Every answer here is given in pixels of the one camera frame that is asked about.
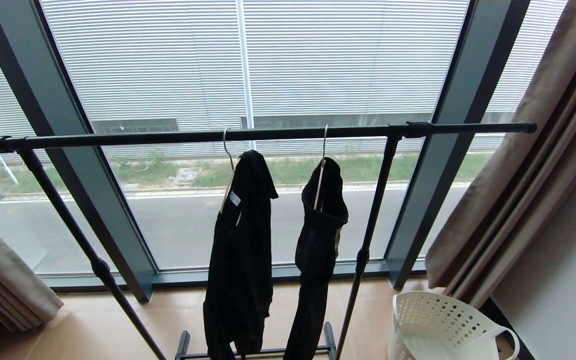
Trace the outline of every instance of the grass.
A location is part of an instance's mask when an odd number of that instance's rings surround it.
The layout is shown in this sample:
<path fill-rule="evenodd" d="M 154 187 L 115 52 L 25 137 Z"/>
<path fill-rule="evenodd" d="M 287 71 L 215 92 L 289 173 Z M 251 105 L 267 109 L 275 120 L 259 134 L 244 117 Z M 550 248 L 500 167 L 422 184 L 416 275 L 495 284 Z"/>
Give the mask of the grass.
<path fill-rule="evenodd" d="M 456 178 L 471 180 L 482 170 L 491 153 L 469 153 L 464 158 Z M 419 155 L 405 153 L 397 155 L 390 169 L 390 182 L 406 181 L 412 177 Z M 275 185 L 299 185 L 308 182 L 317 167 L 316 157 L 267 158 L 268 169 Z M 381 155 L 340 155 L 334 158 L 340 168 L 343 180 L 348 182 L 376 182 L 382 164 Z M 169 161 L 162 151 L 154 148 L 146 159 L 110 159 L 110 166 L 121 184 L 137 183 L 142 187 L 164 187 L 174 185 L 169 177 L 176 175 L 182 165 Z M 196 161 L 192 167 L 200 167 L 201 173 L 194 179 L 194 187 L 224 187 L 231 177 L 231 166 L 227 161 Z M 66 185 L 52 166 L 45 167 L 48 177 L 60 191 Z M 0 192 L 3 194 L 28 194 L 41 192 L 39 184 L 30 171 L 24 167 L 13 168 L 19 184 L 13 181 L 0 167 Z"/>

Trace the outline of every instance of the basket handle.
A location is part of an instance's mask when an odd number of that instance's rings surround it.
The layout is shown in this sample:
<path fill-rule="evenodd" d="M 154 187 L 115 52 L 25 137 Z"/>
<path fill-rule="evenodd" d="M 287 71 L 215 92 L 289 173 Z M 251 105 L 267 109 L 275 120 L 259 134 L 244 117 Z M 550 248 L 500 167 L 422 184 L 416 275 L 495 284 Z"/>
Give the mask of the basket handle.
<path fill-rule="evenodd" d="M 496 332 L 497 335 L 500 335 L 501 333 L 507 331 L 512 336 L 512 342 L 514 342 L 514 351 L 512 352 L 512 355 L 510 355 L 510 357 L 506 358 L 506 360 L 515 360 L 517 356 L 519 356 L 519 347 L 520 347 L 519 337 L 517 337 L 517 334 L 514 331 L 510 330 L 505 326 L 499 326 L 497 330 L 498 330 Z"/>

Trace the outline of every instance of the curtain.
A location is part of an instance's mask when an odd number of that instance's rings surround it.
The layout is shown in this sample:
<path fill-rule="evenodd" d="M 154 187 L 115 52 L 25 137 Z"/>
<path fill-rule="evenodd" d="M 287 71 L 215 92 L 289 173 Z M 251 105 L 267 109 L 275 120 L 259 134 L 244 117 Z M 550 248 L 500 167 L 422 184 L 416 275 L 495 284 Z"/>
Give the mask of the curtain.
<path fill-rule="evenodd" d="M 0 322 L 25 331 L 51 321 L 64 305 L 0 237 Z"/>
<path fill-rule="evenodd" d="M 479 307 L 576 184 L 576 1 L 569 1 L 507 134 L 426 255 L 429 286 Z"/>

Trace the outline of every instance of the white wall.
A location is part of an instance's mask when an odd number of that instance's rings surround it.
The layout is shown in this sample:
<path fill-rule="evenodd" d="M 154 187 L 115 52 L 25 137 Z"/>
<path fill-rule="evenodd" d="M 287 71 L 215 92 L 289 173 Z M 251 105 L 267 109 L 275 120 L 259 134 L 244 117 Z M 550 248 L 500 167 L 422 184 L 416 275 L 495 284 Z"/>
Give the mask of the white wall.
<path fill-rule="evenodd" d="M 576 359 L 576 188 L 493 300 L 536 359 Z"/>

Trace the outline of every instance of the brown curtain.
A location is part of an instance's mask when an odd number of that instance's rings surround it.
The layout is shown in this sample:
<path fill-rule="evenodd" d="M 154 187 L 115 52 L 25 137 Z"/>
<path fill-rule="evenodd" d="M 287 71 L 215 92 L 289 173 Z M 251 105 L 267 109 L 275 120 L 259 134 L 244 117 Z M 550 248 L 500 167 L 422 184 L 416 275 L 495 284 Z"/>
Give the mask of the brown curtain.
<path fill-rule="evenodd" d="M 479 307 L 576 184 L 576 1 L 555 28 L 514 122 L 430 247 L 430 287 Z"/>
<path fill-rule="evenodd" d="M 64 305 L 0 237 L 0 322 L 25 331 L 51 321 Z"/>

